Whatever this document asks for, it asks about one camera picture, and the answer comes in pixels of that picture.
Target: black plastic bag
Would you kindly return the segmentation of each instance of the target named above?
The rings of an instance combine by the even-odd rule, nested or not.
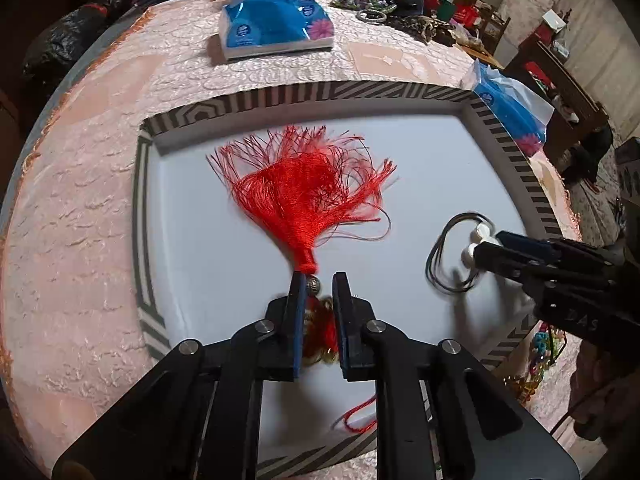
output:
[[[92,0],[43,30],[27,49],[22,75],[39,107],[98,37],[131,7],[131,0]]]

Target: tissue pack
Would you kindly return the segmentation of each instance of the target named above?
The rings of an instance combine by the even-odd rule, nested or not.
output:
[[[334,25],[315,0],[231,0],[219,28],[227,59],[334,44]]]

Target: striped tray border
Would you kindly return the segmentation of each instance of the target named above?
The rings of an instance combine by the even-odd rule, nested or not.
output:
[[[146,348],[154,362],[162,359],[171,347],[164,319],[156,309],[149,272],[146,190],[149,147],[153,143],[153,138],[170,130],[177,130],[178,134],[181,127],[198,121],[242,113],[254,108],[307,101],[359,98],[408,98],[455,102],[460,103],[461,107],[468,105],[484,124],[486,134],[495,140],[509,159],[514,177],[524,183],[547,237],[562,236],[558,220],[527,158],[489,107],[473,91],[398,81],[321,81],[252,89],[180,106],[143,121],[136,153],[132,208],[136,297]],[[488,370],[494,370],[511,354],[536,323],[537,320],[533,314],[524,315],[514,323],[509,334],[481,358],[481,363]],[[261,462],[258,464],[257,479],[271,480],[308,473],[357,457],[375,447],[376,430],[373,429],[364,434],[350,436],[335,446],[318,447],[296,456],[283,456]]]

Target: metal screw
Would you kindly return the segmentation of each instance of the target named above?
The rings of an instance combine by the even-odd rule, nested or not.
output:
[[[367,321],[367,330],[369,332],[373,332],[374,334],[379,334],[380,332],[384,332],[386,330],[386,323],[384,321],[380,321],[379,319],[370,319]]]
[[[442,342],[442,349],[447,353],[447,354],[457,354],[458,352],[460,352],[460,343],[457,342],[455,339],[445,339]]]
[[[200,345],[195,339],[185,339],[178,346],[178,351],[182,355],[193,355],[198,351],[198,348],[200,348]]]
[[[318,280],[317,276],[314,276],[312,274],[308,274],[306,276],[306,293],[310,296],[317,296],[318,294],[320,294],[320,289],[322,288],[322,285],[320,283],[320,280]]]
[[[268,334],[273,331],[273,323],[268,319],[261,319],[254,326],[261,334]]]

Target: table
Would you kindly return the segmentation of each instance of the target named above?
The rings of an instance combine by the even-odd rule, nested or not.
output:
[[[215,37],[223,2],[155,6],[71,90],[58,91],[59,105],[42,117],[2,210],[10,222],[2,225],[0,369],[21,435],[44,471],[152,364],[136,313],[130,239],[144,118],[223,93],[313,80],[434,78],[457,86],[471,65],[458,49],[425,46],[319,1],[335,24],[332,51],[229,64]],[[575,238],[559,177],[543,153],[538,159],[562,232]],[[372,478],[372,460],[337,467]]]
[[[469,54],[471,57],[473,57],[474,59],[479,59],[480,61],[487,63],[488,65],[491,65],[491,67],[493,68],[497,68],[498,70],[503,70],[504,67],[500,64],[500,62],[495,59],[494,56],[491,56],[490,54],[483,54],[482,52],[478,52],[477,50],[473,50],[471,47],[469,46],[465,46],[465,45],[456,45],[456,47],[464,50],[467,54]]]

